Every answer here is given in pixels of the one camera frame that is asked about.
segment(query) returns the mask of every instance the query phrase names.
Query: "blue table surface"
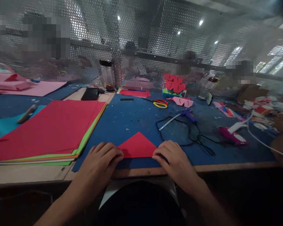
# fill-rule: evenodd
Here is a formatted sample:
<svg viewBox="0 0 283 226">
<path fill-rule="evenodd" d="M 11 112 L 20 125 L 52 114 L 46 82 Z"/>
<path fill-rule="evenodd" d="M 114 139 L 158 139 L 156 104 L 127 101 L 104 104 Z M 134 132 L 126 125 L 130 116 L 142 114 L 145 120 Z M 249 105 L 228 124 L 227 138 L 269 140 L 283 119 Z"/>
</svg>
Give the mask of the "blue table surface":
<svg viewBox="0 0 283 226">
<path fill-rule="evenodd" d="M 25 113 L 33 104 L 48 105 L 51 100 L 63 100 L 81 86 L 65 85 L 43 97 L 0 94 L 0 118 L 8 118 Z"/>
<path fill-rule="evenodd" d="M 150 99 L 162 98 L 161 93 L 151 93 L 151 95 L 152 97 L 150 97 Z M 116 146 L 119 146 L 137 132 L 141 132 L 155 146 L 159 146 L 163 141 L 156 128 L 156 122 L 167 116 L 173 117 L 185 109 L 185 107 L 178 106 L 173 101 L 168 101 L 168 108 L 160 109 L 155 107 L 153 103 L 143 100 L 142 98 L 130 97 L 133 98 L 134 101 L 120 101 L 122 98 L 128 97 L 119 94 L 114 96 L 89 138 L 82 155 L 77 159 L 72 171 L 76 172 L 79 170 L 88 151 L 92 146 L 97 145 L 100 142 L 113 142 Z M 220 141 L 222 137 L 217 132 L 217 127 L 232 126 L 237 122 L 237 119 L 235 118 L 226 117 L 213 104 L 208 106 L 205 101 L 200 101 L 195 97 L 192 97 L 191 100 L 194 101 L 192 114 L 198 120 L 198 127 L 201 133 L 210 139 Z M 218 98 L 215 98 L 214 101 L 229 102 Z M 182 116 L 179 116 L 177 119 L 185 121 L 190 125 L 191 136 L 193 139 L 196 139 L 196 135 L 198 134 L 196 127 Z M 165 122 L 166 121 L 161 122 L 159 126 L 161 127 Z M 269 145 L 273 139 L 271 136 L 254 126 L 250 126 L 250 130 L 257 138 L 267 145 Z M 165 140 L 171 139 L 179 144 L 190 143 L 187 133 L 188 127 L 185 124 L 176 121 L 172 121 L 162 129 L 162 134 Z M 216 156 L 210 156 L 206 153 L 204 148 L 198 144 L 183 147 L 182 149 L 185 151 L 193 165 L 275 161 L 269 148 L 255 140 L 255 138 L 248 133 L 246 128 L 241 129 L 238 133 L 249 142 L 248 146 L 241 148 L 224 147 L 205 138 L 201 138 L 202 143 L 214 150 Z M 134 158 L 122 160 L 118 164 L 117 169 L 150 167 L 160 167 L 160 165 L 152 158 Z"/>
</svg>

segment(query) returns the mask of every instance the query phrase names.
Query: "perforated metal sheet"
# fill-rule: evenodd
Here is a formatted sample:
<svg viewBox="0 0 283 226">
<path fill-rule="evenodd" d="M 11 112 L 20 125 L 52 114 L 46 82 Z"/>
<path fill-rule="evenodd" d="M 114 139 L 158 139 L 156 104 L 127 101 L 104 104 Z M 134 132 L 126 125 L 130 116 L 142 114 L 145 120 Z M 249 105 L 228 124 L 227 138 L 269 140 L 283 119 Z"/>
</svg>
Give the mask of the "perforated metal sheet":
<svg viewBox="0 0 283 226">
<path fill-rule="evenodd" d="M 0 1 L 6 27 L 0 33 L 4 43 L 0 62 L 27 78 L 101 85 L 99 59 L 105 59 L 113 61 L 118 86 L 161 88 L 164 73 L 170 73 L 183 77 L 193 94 L 208 76 L 224 74 L 226 62 L 233 60 L 258 64 L 262 74 L 255 83 L 283 80 L 283 29 L 276 15 L 259 9 L 265 3 L 209 2 L 212 4 L 196 0 Z M 69 47 L 65 42 L 64 53 L 57 57 L 58 50 L 53 51 L 46 36 L 52 30 L 36 31 L 23 18 L 64 18 L 60 31 L 53 33 L 56 39 L 69 39 Z M 48 48 L 29 46 L 26 31 L 34 32 L 36 42 L 38 34 L 41 40 L 45 35 Z M 30 55 L 25 50 L 38 53 Z M 215 90 L 219 95 L 227 92 Z"/>
</svg>

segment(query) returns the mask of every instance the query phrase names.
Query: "scissors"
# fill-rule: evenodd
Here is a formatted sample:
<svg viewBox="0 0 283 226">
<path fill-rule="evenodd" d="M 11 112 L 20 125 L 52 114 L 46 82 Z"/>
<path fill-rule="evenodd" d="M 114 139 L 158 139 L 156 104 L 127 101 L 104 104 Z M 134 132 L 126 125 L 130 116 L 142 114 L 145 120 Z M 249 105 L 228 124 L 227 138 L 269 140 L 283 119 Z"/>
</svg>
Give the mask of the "scissors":
<svg viewBox="0 0 283 226">
<path fill-rule="evenodd" d="M 147 98 L 144 98 L 144 99 L 147 100 L 147 101 L 153 102 L 153 104 L 156 107 L 159 107 L 159 108 L 167 108 L 168 107 L 168 102 L 165 101 L 165 100 L 150 100 L 150 99 L 147 99 Z"/>
</svg>

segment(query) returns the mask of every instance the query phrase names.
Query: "clear plastic bottle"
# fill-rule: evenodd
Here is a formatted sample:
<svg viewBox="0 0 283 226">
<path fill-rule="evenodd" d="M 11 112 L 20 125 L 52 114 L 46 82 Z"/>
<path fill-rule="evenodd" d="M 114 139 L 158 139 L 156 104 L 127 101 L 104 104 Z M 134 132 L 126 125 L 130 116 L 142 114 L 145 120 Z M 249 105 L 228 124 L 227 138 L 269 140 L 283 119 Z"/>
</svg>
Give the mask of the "clear plastic bottle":
<svg viewBox="0 0 283 226">
<path fill-rule="evenodd" d="M 114 74 L 112 69 L 112 62 L 100 60 L 100 68 L 106 90 L 108 92 L 114 91 Z"/>
<path fill-rule="evenodd" d="M 208 82 L 206 85 L 202 88 L 200 91 L 200 94 L 198 95 L 199 100 L 206 100 L 208 94 L 211 92 L 211 90 L 214 88 L 215 84 L 218 82 L 218 78 L 209 77 Z"/>
</svg>

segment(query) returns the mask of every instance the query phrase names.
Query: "red scissors handle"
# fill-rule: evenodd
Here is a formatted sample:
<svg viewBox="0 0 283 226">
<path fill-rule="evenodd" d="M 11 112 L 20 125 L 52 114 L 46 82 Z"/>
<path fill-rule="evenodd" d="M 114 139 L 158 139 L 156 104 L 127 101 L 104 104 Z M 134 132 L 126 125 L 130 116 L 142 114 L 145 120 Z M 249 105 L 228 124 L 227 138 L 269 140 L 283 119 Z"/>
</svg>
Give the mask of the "red scissors handle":
<svg viewBox="0 0 283 226">
<path fill-rule="evenodd" d="M 165 100 L 155 100 L 155 102 L 161 103 L 161 104 L 165 104 L 168 105 L 168 102 Z"/>
</svg>

